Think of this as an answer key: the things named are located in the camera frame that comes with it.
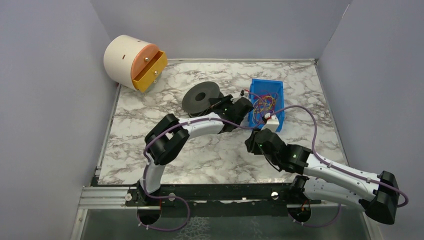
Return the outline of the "black cable spool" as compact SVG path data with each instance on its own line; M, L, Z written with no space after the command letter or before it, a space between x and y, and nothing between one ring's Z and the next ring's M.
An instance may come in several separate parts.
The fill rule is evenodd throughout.
M196 84L184 95L181 107L191 117L200 117L211 112L211 98L223 98L224 95L217 83L205 81Z

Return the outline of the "blue plastic bin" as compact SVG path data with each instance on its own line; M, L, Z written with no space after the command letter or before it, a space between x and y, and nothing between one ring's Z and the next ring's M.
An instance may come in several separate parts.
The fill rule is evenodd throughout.
M247 118L250 127L258 124L265 114L274 113L285 107L282 81L253 78L249 92L249 99L253 104L253 110Z

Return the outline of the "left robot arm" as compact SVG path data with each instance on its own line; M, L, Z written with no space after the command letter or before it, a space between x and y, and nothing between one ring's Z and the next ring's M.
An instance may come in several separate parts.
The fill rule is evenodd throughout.
M143 155L146 166L138 181L145 197L154 197L153 193L161 187L166 165L176 159L188 140L232 132L241 127L245 116L252 110L253 104L248 97L229 94L209 98L206 115L177 118L170 113L162 118L145 137Z

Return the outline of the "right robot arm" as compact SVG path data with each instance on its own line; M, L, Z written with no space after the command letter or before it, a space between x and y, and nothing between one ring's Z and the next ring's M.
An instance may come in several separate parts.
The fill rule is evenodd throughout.
M286 144L269 129L254 129L244 142L249 153L262 155L278 171L296 174L292 196L353 206L386 225L396 219L400 193L389 171L371 173L325 159L311 149Z

